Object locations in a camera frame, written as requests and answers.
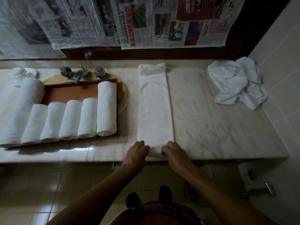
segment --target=newspaper photo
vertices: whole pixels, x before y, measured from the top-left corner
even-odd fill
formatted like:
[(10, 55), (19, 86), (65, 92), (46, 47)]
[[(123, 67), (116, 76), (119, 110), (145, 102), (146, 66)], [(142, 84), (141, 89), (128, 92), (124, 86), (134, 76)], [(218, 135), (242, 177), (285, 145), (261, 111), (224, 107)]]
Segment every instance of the newspaper photo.
[(120, 46), (109, 0), (26, 0), (54, 49)]
[(245, 0), (110, 0), (122, 49), (221, 47)]
[(24, 0), (1, 0), (0, 59), (65, 58), (54, 50)]

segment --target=faucet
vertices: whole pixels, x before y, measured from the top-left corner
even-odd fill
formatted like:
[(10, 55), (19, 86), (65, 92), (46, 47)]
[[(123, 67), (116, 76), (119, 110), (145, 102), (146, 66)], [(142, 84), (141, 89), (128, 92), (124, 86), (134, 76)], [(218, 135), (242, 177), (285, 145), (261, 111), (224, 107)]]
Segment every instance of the faucet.
[(83, 68), (81, 64), (80, 64), (79, 66), (80, 66), (82, 69), (81, 69), (81, 70), (78, 70), (78, 71), (74, 74), (74, 76), (73, 76), (73, 78), (72, 78), (72, 82), (73, 82), (73, 83), (76, 83), (76, 84), (81, 80), (81, 78), (86, 78), (86, 77), (88, 77), (88, 76), (90, 75), (90, 71), (88, 71), (87, 69)]

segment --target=person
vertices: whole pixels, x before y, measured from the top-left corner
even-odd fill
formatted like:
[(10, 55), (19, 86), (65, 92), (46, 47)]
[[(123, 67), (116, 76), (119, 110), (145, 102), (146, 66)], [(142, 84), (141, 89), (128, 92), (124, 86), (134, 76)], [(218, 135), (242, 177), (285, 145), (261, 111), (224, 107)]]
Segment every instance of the person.
[[(118, 194), (142, 170), (149, 150), (144, 141), (137, 141), (117, 170), (59, 212), (47, 225), (99, 225)], [(193, 165), (176, 142), (168, 142), (162, 147), (161, 154), (167, 155), (169, 166), (204, 196), (222, 224), (276, 225), (247, 202), (221, 190), (201, 169)], [(200, 219), (191, 209), (170, 202), (168, 194), (160, 193), (159, 198), (164, 199), (125, 210), (111, 224), (200, 224)]]

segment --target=white marble surface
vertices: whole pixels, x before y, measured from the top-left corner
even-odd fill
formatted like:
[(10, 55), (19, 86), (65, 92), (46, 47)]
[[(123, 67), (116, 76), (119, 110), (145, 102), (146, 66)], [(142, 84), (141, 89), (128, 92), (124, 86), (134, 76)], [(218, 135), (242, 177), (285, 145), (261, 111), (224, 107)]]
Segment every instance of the white marble surface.
[[(121, 136), (115, 139), (35, 150), (5, 151), (0, 163), (61, 161), (122, 161), (137, 139), (139, 73), (137, 68), (108, 68), (129, 89), (129, 102), (120, 113)], [(58, 69), (37, 69), (44, 80), (59, 74)], [(288, 157), (281, 140), (264, 111), (255, 111), (237, 102), (224, 106), (214, 102), (218, 89), (205, 67), (168, 68), (175, 140), (195, 160)], [(0, 126), (12, 115), (18, 88), (11, 85), (9, 70), (0, 70)]]

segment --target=black shoe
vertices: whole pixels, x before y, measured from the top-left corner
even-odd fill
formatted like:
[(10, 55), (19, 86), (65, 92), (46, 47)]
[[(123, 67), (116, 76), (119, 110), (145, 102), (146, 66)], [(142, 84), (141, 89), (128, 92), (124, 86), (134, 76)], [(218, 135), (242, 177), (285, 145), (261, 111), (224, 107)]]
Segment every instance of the black shoe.
[(166, 185), (160, 187), (158, 201), (162, 204), (169, 204), (172, 202), (172, 192)]
[(137, 207), (140, 204), (139, 197), (137, 196), (137, 193), (130, 193), (128, 194), (126, 198), (126, 207), (132, 208)]

